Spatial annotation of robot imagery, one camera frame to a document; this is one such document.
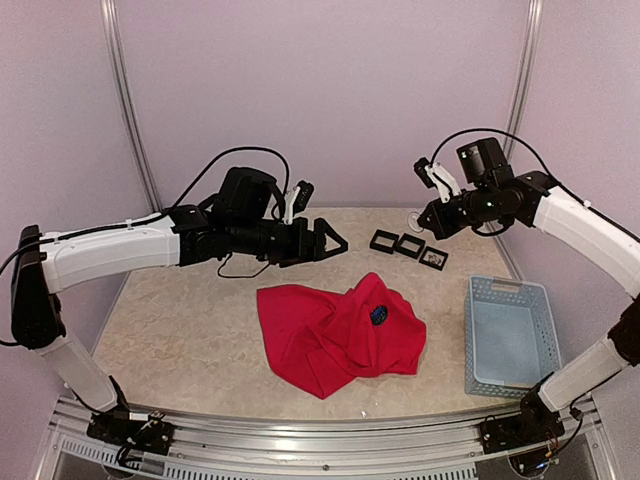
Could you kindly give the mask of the silver white brooch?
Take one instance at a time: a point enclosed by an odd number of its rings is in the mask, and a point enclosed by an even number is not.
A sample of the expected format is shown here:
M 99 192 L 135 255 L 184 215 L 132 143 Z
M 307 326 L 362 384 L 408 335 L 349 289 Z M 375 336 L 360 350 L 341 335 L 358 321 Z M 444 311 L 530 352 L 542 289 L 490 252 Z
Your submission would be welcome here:
M 426 264 L 432 266 L 441 266 L 444 262 L 443 257 L 435 253 L 426 253 L 423 260 Z

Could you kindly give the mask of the blue round brooch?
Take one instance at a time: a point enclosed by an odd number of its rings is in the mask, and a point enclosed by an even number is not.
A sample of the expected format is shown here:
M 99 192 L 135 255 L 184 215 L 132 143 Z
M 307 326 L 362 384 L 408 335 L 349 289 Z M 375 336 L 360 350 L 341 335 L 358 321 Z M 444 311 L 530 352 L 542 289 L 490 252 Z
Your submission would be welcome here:
M 373 326 L 380 326 L 382 325 L 388 318 L 389 312 L 388 312 L 388 308 L 384 305 L 378 305 L 376 306 L 371 312 L 370 312 L 370 319 L 371 319 L 371 323 Z

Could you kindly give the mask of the red t-shirt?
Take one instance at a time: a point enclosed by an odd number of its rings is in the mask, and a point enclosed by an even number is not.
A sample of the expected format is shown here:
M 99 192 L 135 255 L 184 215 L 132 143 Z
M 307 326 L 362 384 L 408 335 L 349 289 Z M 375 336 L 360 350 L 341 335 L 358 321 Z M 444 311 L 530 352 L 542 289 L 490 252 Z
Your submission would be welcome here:
M 345 293 L 282 285 L 258 290 L 256 301 L 271 370 L 319 399 L 356 378 L 417 373 L 427 326 L 373 272 Z M 389 315 L 373 326 L 378 305 Z

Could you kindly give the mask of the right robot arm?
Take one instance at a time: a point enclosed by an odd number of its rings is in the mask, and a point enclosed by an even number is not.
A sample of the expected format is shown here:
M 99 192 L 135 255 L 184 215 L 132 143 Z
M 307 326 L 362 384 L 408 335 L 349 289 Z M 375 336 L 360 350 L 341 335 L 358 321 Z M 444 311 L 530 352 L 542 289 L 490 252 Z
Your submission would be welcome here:
M 417 221 L 436 239 L 449 238 L 465 228 L 476 229 L 487 221 L 499 221 L 505 227 L 520 222 L 581 254 L 632 300 L 606 335 L 522 399 L 524 412 L 513 419 L 511 433 L 518 442 L 531 444 L 549 429 L 550 416 L 619 372 L 638 365 L 639 242 L 540 171 L 509 174 L 494 183 L 478 181 L 475 189 L 467 191 L 439 165 L 416 164 L 414 170 L 427 187 L 439 192 Z

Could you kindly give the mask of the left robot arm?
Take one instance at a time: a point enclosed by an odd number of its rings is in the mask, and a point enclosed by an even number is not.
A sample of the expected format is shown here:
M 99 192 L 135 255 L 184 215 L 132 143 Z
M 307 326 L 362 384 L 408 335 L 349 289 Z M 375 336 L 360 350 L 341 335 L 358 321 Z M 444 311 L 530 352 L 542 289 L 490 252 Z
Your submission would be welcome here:
M 7 263 L 12 345 L 38 353 L 121 445 L 140 434 L 116 383 L 66 329 L 60 292 L 98 278 L 155 267 L 186 267 L 232 254 L 281 268 L 342 254 L 347 241 L 323 218 L 308 221 L 216 215 L 187 205 L 169 214 L 70 233 L 23 229 Z

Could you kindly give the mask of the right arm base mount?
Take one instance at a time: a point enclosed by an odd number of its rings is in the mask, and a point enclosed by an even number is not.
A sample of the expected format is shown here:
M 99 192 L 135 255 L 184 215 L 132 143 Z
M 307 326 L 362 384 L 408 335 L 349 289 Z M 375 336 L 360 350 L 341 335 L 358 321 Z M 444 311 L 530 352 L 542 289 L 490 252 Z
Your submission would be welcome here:
M 522 414 L 485 418 L 478 426 L 484 454 L 493 454 L 530 445 L 558 440 L 565 434 L 561 421 L 550 424 L 530 423 Z

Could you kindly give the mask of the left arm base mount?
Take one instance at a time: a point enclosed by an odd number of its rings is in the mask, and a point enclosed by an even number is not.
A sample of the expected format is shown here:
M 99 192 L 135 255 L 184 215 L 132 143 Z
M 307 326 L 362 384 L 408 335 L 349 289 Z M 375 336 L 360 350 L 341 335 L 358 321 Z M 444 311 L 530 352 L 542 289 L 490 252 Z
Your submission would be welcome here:
M 163 456 L 169 452 L 174 433 L 175 426 L 162 412 L 135 413 L 122 405 L 93 413 L 87 428 L 87 435 L 95 440 Z

